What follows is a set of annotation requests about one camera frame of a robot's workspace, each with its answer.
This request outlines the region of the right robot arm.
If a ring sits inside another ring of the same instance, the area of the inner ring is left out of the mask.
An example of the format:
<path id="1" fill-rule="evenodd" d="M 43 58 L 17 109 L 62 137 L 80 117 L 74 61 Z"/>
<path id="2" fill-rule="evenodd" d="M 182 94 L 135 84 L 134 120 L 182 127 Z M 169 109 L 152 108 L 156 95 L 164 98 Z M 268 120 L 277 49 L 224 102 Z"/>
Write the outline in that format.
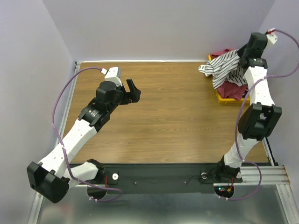
<path id="1" fill-rule="evenodd" d="M 282 108 L 275 106 L 265 79 L 268 65 L 262 58 L 263 51 L 278 40 L 274 30 L 265 34 L 252 33 L 248 43 L 237 51 L 240 66 L 245 70 L 244 77 L 249 91 L 250 105 L 245 112 L 240 112 L 235 127 L 235 142 L 221 158 L 215 170 L 215 177 L 220 182 L 241 179 L 241 166 L 250 150 L 268 137 L 280 116 Z"/>

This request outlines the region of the black white striped tank top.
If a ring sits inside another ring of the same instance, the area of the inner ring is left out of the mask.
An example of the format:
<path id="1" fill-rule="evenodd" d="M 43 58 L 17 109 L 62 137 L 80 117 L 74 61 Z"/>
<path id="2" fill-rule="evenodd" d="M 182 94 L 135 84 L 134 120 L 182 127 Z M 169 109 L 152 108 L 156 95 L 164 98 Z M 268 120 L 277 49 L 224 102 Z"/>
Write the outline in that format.
<path id="1" fill-rule="evenodd" d="M 243 68 L 239 65 L 240 57 L 237 51 L 238 49 L 229 51 L 199 66 L 199 72 L 206 77 L 212 76 L 212 85 L 215 90 L 225 81 L 239 87 L 247 84 Z"/>

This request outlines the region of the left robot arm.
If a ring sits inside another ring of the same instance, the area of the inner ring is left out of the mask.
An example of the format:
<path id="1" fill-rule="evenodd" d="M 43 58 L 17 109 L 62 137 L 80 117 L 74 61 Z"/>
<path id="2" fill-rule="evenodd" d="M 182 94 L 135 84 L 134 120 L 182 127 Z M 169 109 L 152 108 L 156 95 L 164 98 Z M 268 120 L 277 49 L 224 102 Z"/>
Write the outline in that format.
<path id="1" fill-rule="evenodd" d="M 107 183 L 104 165 L 95 159 L 89 159 L 74 168 L 70 167 L 70 162 L 110 120 L 117 106 L 140 100 L 141 91 L 136 88 L 133 80 L 127 79 L 127 84 L 129 91 L 112 81 L 100 83 L 95 98 L 81 111 L 62 141 L 38 163 L 31 162 L 28 165 L 28 180 L 33 190 L 52 203 L 58 203 L 78 183 L 90 186 Z"/>

